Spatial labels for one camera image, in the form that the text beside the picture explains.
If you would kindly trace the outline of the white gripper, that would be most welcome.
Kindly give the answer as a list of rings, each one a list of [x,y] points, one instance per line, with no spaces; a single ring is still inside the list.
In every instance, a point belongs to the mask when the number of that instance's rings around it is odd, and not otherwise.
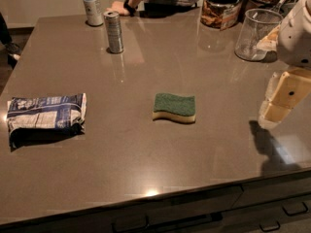
[[[281,25],[259,40],[257,49],[276,51],[276,45],[279,60],[292,66],[311,67],[311,0],[298,0]],[[276,127],[310,92],[310,70],[275,72],[259,109],[259,126]]]

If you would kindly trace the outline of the person's hand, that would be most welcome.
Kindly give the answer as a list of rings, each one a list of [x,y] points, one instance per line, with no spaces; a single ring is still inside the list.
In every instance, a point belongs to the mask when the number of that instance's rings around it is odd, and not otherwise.
[[[112,5],[107,8],[108,12],[118,12],[121,16],[128,17],[130,12],[123,6],[122,1],[114,1]]]

